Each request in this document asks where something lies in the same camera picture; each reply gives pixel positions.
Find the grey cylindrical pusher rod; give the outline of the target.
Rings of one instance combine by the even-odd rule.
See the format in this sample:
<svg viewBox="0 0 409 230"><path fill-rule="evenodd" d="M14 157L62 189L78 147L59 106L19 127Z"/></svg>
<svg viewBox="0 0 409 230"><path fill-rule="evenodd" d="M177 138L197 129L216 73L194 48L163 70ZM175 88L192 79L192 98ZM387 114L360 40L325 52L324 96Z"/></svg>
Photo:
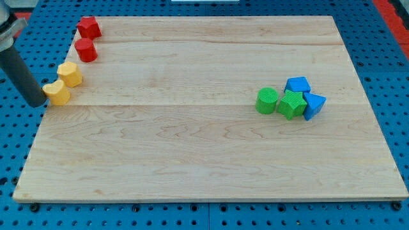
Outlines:
<svg viewBox="0 0 409 230"><path fill-rule="evenodd" d="M1 51L1 69L28 105L39 107L45 103L47 97L13 45Z"/></svg>

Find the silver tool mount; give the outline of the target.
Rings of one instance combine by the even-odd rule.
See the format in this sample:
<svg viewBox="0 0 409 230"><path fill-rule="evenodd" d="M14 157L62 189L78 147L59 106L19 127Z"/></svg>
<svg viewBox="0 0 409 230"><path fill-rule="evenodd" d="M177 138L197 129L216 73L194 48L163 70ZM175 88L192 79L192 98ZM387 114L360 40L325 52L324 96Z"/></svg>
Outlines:
<svg viewBox="0 0 409 230"><path fill-rule="evenodd" d="M27 27L25 18L17 18L10 7L1 0L1 52L13 45L13 37Z"/></svg>

